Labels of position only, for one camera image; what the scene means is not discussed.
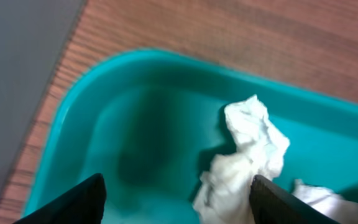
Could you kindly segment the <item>white napkin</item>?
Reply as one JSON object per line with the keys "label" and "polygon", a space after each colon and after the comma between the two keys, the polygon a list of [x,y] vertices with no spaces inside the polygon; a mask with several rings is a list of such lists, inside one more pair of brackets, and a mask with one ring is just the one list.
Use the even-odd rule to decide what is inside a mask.
{"label": "white napkin", "polygon": [[[279,177],[290,140],[269,120],[257,95],[227,105],[224,115],[236,151],[213,157],[210,169],[200,177],[193,208],[203,224],[255,223],[249,202],[253,177]],[[297,179],[289,194],[338,223],[358,223],[358,203],[331,189]]]}

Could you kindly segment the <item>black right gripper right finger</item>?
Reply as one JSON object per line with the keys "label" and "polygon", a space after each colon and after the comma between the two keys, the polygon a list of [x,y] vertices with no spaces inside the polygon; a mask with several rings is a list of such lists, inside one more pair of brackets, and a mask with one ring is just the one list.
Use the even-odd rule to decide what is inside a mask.
{"label": "black right gripper right finger", "polygon": [[339,224],[262,175],[253,177],[249,202],[255,224]]}

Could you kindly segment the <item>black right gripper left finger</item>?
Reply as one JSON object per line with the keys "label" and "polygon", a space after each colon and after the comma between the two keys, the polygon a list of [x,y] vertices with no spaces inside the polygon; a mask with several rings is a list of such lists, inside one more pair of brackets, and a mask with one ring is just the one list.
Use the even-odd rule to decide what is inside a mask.
{"label": "black right gripper left finger", "polygon": [[101,224],[107,193],[96,173],[14,224]]}

